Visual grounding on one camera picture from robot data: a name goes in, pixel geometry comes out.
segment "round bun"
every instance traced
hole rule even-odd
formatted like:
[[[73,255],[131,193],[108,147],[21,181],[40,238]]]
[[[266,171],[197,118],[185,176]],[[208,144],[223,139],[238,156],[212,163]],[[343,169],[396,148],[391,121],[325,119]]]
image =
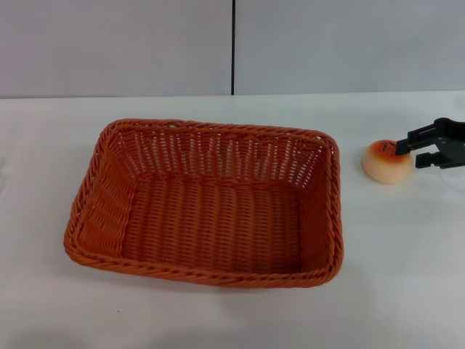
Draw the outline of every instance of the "round bun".
[[[410,154],[395,155],[395,146],[393,140],[379,140],[368,147],[362,158],[368,176],[384,184],[396,184],[410,176],[412,158]]]

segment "orange wicker basket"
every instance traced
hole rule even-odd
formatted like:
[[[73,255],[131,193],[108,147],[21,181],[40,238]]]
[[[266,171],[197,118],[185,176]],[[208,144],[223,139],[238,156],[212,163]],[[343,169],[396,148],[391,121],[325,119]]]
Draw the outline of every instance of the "orange wicker basket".
[[[303,129],[125,119],[100,135],[65,233],[79,264],[233,287],[342,263],[339,150]]]

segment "gray wall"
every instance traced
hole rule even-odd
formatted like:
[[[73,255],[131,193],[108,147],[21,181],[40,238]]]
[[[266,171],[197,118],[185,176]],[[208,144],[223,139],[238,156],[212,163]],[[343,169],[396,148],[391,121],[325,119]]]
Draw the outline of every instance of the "gray wall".
[[[230,0],[0,0],[0,97],[230,93]]]
[[[236,93],[465,89],[465,1],[238,0]]]
[[[0,0],[0,97],[230,93],[232,0]],[[463,0],[237,0],[236,94],[465,89]]]

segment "white tabletop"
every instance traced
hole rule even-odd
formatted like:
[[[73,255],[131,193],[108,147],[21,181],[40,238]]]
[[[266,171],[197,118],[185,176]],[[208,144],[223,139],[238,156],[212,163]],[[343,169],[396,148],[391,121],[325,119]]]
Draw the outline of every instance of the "white tabletop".
[[[438,117],[465,92],[0,100],[0,348],[464,348],[465,169],[385,186],[364,147]],[[237,290],[82,267],[70,207],[100,131],[121,118],[317,129],[341,150],[345,258],[312,289]]]

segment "wicker basket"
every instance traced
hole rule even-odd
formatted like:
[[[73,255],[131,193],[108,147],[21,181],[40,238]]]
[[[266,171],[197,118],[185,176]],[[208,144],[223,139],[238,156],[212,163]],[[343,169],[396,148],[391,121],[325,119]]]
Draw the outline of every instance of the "wicker basket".
[[[125,119],[100,135],[65,250],[119,273],[310,287],[339,271],[339,151],[303,129]]]

